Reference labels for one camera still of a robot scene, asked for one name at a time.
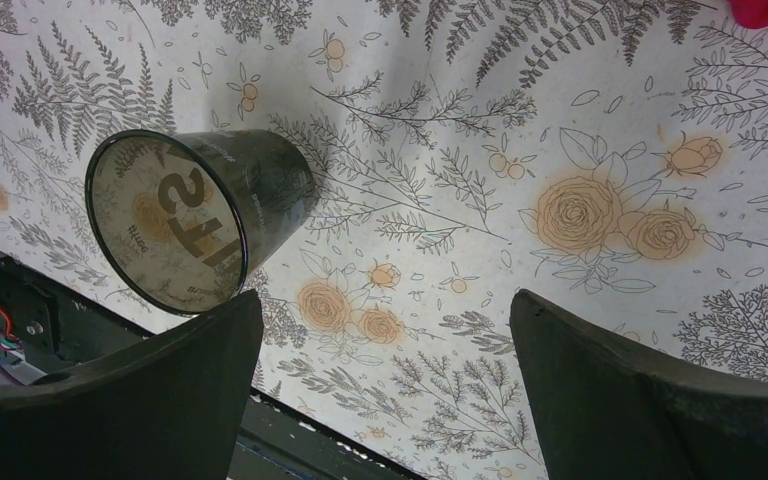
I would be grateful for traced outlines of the dark translucent coffee cup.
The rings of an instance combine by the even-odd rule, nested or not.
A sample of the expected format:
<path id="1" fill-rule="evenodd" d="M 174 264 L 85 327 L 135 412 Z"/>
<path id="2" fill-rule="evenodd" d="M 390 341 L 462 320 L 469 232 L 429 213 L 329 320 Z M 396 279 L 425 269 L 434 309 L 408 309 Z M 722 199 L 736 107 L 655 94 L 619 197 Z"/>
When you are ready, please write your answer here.
<path id="1" fill-rule="evenodd" d="M 101 252 L 122 280 L 177 315 L 213 309 L 307 220 L 316 193 L 303 154 L 267 130 L 102 141 L 85 177 Z"/>

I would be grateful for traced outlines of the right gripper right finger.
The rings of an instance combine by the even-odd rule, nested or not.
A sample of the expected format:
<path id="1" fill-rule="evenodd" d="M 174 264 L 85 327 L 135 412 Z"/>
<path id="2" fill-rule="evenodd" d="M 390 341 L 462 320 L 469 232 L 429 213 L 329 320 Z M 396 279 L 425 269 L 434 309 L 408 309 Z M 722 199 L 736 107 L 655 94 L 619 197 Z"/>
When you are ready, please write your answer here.
<path id="1" fill-rule="evenodd" d="M 528 290 L 510 328 L 552 479 L 768 479 L 768 383 L 696 366 Z"/>

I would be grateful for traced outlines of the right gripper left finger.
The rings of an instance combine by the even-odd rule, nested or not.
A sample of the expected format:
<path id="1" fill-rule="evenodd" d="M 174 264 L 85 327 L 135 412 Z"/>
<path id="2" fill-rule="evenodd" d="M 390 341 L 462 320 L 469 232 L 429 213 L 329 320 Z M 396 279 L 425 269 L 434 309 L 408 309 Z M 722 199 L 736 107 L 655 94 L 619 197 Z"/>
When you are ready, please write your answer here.
<path id="1" fill-rule="evenodd" d="M 244 292 L 28 386 L 0 386 L 0 479 L 223 479 L 263 336 Z"/>

